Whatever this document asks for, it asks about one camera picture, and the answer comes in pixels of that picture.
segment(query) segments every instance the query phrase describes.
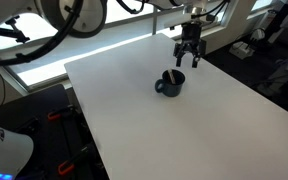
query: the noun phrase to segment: white tabletop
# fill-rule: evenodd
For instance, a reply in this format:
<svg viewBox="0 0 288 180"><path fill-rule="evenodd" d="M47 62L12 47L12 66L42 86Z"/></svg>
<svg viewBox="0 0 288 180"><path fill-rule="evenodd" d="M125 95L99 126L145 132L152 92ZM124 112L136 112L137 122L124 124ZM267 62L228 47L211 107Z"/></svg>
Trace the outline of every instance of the white tabletop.
<svg viewBox="0 0 288 180"><path fill-rule="evenodd" d="M66 64L110 179L288 180L288 112L189 54L180 96L157 94L173 48L157 35Z"/></svg>

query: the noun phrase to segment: white machine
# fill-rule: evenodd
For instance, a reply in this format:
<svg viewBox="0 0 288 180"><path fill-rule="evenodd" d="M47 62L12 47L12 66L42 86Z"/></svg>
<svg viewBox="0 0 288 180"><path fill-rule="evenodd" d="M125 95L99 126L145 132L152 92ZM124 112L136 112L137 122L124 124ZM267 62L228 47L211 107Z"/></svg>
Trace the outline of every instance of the white machine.
<svg viewBox="0 0 288 180"><path fill-rule="evenodd" d="M193 67L205 53L206 42L200 39L201 28L215 20L216 15L229 3L223 0L216 8L206 12L208 0L142 0L140 10L130 9L122 0L117 2L131 14L143 10L144 4L149 3L158 9L171 9L184 5L183 17L175 18L168 26L182 25L182 43L176 44L174 56L177 66L187 52L193 54ZM29 54L16 54L16 58L1 60L0 66L28 63L47 54L54 49L66 35L78 38L88 38L101 31L106 19L107 0L0 0L0 25L6 23L10 29L0 28L0 36L16 38L18 42L29 40L16 27L16 17L21 13L32 12L45 18L58 33L49 42ZM9 132L0 128L0 179L8 180L17 176L23 166L29 161L33 151L32 140L25 135Z"/></svg>

